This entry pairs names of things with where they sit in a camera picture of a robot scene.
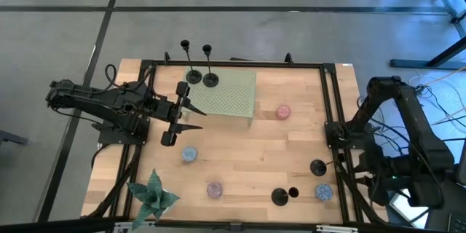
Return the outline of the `dark blue patterned candle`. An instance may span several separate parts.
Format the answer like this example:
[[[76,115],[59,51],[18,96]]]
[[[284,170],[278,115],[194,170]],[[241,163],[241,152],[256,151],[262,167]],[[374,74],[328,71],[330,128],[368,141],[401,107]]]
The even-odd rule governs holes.
[[[322,201],[331,200],[333,197],[333,190],[329,184],[321,183],[315,188],[315,196]]]

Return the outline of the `dark laptop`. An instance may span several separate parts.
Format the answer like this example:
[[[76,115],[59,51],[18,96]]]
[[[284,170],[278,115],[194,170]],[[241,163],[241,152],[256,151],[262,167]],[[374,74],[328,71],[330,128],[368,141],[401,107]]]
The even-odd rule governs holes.
[[[447,232],[451,216],[466,222],[466,188],[449,182],[442,183],[441,188],[444,205],[429,212],[425,229]]]

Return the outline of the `black candle stick holder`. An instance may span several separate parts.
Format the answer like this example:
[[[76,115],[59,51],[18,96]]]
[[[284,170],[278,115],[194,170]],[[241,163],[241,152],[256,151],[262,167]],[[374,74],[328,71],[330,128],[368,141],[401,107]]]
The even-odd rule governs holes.
[[[195,70],[192,65],[190,54],[189,54],[190,42],[189,40],[184,39],[181,41],[180,45],[186,53],[186,57],[187,57],[187,60],[189,62],[189,67],[190,67],[190,70],[186,73],[186,80],[190,84],[197,84],[201,81],[202,74],[198,70]]]
[[[214,74],[211,71],[210,67],[210,54],[211,54],[212,47],[209,44],[205,44],[202,47],[202,51],[204,52],[207,62],[208,62],[208,72],[203,77],[203,83],[206,87],[215,87],[218,84],[219,78],[217,74]]]
[[[338,153],[337,154],[337,158],[336,158],[339,162],[345,162],[346,161],[346,157],[343,153]],[[309,165],[309,169],[311,171],[312,174],[316,175],[316,176],[323,176],[327,173],[327,170],[328,170],[328,166],[330,164],[333,164],[334,163],[334,160],[333,161],[330,161],[330,162],[324,162],[320,159],[314,159],[311,161],[310,165]]]
[[[284,206],[288,203],[289,198],[296,198],[299,196],[299,190],[296,187],[291,187],[288,190],[276,188],[271,193],[271,200],[277,206]]]

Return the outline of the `black table foot beam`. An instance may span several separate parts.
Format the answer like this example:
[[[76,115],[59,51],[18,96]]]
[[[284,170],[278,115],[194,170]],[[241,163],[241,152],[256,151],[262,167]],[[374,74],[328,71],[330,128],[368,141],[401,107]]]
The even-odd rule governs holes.
[[[419,68],[439,70],[459,70],[466,67],[466,62],[451,61],[453,57],[466,50],[466,36],[455,42],[432,60],[390,60],[392,68]]]

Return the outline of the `grey floor object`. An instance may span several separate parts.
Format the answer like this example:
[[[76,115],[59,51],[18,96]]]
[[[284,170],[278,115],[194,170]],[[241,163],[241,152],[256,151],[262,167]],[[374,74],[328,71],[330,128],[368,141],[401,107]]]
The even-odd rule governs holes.
[[[3,130],[0,130],[0,145],[2,145],[3,142],[12,142],[12,143],[24,145],[28,142],[28,139],[20,137],[12,133],[8,133]]]

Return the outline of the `green perforated metal shelf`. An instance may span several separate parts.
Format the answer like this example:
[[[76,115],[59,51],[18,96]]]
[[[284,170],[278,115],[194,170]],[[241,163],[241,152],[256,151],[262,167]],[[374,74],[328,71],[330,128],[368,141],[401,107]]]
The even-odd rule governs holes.
[[[256,73],[228,68],[213,69],[219,78],[215,87],[201,80],[189,83],[191,104],[207,115],[242,117],[252,124],[256,99]]]

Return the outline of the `pink patterned candle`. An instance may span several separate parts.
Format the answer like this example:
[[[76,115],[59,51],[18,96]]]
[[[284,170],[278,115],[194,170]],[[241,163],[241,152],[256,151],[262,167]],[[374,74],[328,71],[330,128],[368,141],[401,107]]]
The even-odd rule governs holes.
[[[275,114],[278,119],[285,120],[291,115],[291,108],[286,104],[279,105]]]

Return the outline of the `white flat board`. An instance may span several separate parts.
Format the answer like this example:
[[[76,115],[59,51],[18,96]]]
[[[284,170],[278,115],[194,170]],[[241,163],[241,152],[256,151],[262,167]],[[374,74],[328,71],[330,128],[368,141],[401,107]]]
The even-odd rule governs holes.
[[[389,204],[387,205],[389,222],[398,226],[410,225],[411,227],[424,229],[429,213],[428,208],[411,207],[407,196],[409,196],[407,189],[404,189],[402,194],[393,191],[389,192]]]

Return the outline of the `green snake plant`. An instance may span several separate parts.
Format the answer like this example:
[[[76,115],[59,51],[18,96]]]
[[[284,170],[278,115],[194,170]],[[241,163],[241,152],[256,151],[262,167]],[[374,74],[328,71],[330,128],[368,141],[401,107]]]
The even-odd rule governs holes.
[[[132,223],[132,230],[139,228],[153,215],[158,221],[164,212],[177,202],[180,197],[163,189],[162,181],[155,169],[152,170],[148,183],[127,183],[128,189],[142,205]]]

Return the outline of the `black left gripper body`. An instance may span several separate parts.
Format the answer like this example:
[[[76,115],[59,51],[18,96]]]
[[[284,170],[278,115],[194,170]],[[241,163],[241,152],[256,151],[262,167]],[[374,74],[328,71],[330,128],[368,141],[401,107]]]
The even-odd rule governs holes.
[[[178,123],[181,118],[181,109],[188,107],[190,100],[188,99],[190,87],[187,82],[179,82],[176,87],[176,102],[169,101],[166,97],[160,98],[157,104],[157,118],[169,123],[169,128],[164,131],[161,138],[163,146],[173,146],[175,144],[177,134],[183,131],[183,125]]]

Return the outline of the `light blue patterned candle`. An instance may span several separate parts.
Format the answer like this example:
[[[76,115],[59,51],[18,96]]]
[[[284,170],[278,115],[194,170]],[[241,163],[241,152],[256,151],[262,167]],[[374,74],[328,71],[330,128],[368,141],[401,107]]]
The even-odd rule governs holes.
[[[197,150],[194,147],[187,146],[183,148],[181,156],[184,162],[193,162],[197,158]]]

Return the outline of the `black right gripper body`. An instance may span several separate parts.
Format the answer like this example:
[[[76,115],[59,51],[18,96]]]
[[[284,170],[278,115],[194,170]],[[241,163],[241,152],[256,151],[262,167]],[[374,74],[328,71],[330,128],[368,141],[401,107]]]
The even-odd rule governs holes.
[[[374,157],[368,154],[360,155],[360,172],[370,173],[360,178],[360,184],[368,187],[370,201],[385,206],[389,203],[387,182],[394,176],[392,157]]]

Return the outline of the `black gantry bar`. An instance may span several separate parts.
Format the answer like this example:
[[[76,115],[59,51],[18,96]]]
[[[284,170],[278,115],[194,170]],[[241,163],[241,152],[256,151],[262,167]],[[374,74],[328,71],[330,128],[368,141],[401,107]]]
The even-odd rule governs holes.
[[[342,224],[290,224],[290,223],[256,223],[256,222],[207,222],[207,221],[169,221],[144,222],[144,227],[167,227],[187,229],[212,229],[242,232],[245,230],[290,230],[310,231],[312,233],[466,233],[466,227],[446,231],[418,229],[387,224],[369,224],[348,221]],[[10,224],[0,226],[0,233],[95,233],[114,229],[131,229],[132,223],[123,217],[79,218],[64,221],[45,221],[28,224]]]

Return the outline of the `purple patterned candle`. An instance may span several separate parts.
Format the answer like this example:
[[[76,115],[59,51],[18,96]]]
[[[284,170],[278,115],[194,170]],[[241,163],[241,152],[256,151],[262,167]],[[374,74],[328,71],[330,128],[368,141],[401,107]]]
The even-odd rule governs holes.
[[[218,199],[223,194],[223,186],[219,182],[209,183],[206,189],[209,198]]]

